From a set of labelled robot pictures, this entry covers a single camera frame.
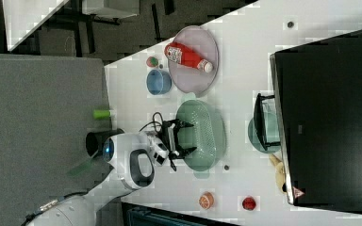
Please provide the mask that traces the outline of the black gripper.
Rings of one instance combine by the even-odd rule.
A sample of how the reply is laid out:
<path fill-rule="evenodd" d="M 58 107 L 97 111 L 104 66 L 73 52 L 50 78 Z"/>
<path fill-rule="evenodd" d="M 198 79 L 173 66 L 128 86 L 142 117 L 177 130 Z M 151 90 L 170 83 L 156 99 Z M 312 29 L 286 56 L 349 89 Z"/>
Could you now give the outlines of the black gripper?
<path fill-rule="evenodd" d="M 170 159 L 184 159 L 189 154 L 193 153 L 196 148 L 190 147 L 187 149 L 182 149 L 181 151 L 176 150 L 176 127 L 193 127 L 193 124 L 186 121 L 181 121 L 179 119 L 163 121 L 158 132 L 158 137 L 166 148 L 167 155 Z"/>

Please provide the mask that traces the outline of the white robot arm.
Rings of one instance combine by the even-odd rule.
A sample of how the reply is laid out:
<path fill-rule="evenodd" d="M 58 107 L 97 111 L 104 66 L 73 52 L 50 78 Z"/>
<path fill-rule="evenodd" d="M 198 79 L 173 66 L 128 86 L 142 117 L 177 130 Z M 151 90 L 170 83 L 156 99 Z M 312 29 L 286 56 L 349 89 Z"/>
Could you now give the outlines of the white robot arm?
<path fill-rule="evenodd" d="M 95 226 L 97 213 L 112 200 L 149 186 L 155 167 L 194 152 L 178 144 L 177 134 L 191 124 L 179 119 L 164 121 L 160 129 L 120 133 L 108 137 L 103 159 L 112 170 L 87 192 L 75 192 L 52 200 L 25 217 L 21 226 Z"/>

